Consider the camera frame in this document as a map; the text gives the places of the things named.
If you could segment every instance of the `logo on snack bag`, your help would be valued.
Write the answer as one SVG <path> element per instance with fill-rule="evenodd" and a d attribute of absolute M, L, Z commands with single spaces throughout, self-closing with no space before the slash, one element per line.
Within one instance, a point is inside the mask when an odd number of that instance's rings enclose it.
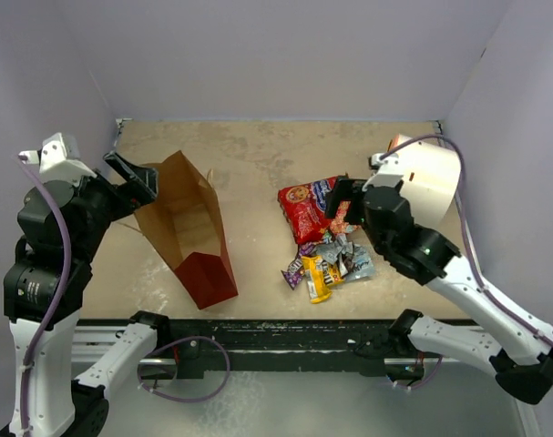
<path fill-rule="evenodd" d="M 317 180 L 311 184 L 311 190 L 314 194 L 314 202 L 316 203 L 316 208 L 324 212 L 324 209 L 327 206 L 325 199 L 326 194 L 331 191 L 331 186 L 329 185 L 328 180 Z"/>

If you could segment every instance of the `brown paper bag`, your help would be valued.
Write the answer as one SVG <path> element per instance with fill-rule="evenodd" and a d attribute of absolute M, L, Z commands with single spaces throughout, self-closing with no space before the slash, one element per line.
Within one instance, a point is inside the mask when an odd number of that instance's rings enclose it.
<path fill-rule="evenodd" d="M 135 212 L 140 230 L 202 310 L 238 295 L 220 203 L 211 184 L 177 152 L 162 163 L 159 195 Z"/>

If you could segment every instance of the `gray wall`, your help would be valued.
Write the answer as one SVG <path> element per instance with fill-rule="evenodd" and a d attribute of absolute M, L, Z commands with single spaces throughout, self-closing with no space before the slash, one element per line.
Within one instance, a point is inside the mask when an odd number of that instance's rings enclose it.
<path fill-rule="evenodd" d="M 553 0 L 509 8 L 445 125 L 486 276 L 553 323 Z M 553 391 L 538 416 L 553 436 Z"/>
<path fill-rule="evenodd" d="M 445 117 L 509 0 L 57 0 L 117 117 Z"/>
<path fill-rule="evenodd" d="M 0 429 L 15 397 L 2 281 L 14 262 L 16 213 L 31 188 L 9 157 L 39 148 L 58 130 L 76 135 L 83 156 L 96 164 L 112 146 L 116 123 L 53 1 L 0 2 Z"/>

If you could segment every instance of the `yellow candy bar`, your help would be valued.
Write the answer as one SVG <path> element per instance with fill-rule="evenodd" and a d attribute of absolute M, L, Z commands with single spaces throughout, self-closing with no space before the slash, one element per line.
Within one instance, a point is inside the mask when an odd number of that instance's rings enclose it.
<path fill-rule="evenodd" d="M 343 282 L 337 266 L 329 264 L 319 256 L 302 257 L 302 265 L 308 277 L 311 303 L 320 303 L 329 299 L 333 294 L 329 287 Z"/>

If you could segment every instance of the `wooden tabletop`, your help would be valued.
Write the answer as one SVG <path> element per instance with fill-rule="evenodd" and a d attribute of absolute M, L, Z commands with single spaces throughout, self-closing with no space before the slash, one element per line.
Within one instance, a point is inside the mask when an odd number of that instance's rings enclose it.
<path fill-rule="evenodd" d="M 276 200 L 279 188 L 345 172 L 365 178 L 367 158 L 386 150 L 395 134 L 431 132 L 431 123 L 128 123 L 118 152 L 131 162 L 160 162 L 182 150 L 202 174 L 212 169 L 240 295 L 198 310 L 130 217 L 112 224 L 102 241 L 82 317 L 127 319 L 148 310 L 173 319 L 392 319 L 411 308 L 435 318 L 466 318 L 375 254 L 373 277 L 342 284 L 320 304 L 309 302 L 306 283 L 291 290 L 280 273 L 296 246 Z M 461 246 L 455 208 L 438 230 Z M 371 248 L 362 231 L 350 239 Z"/>

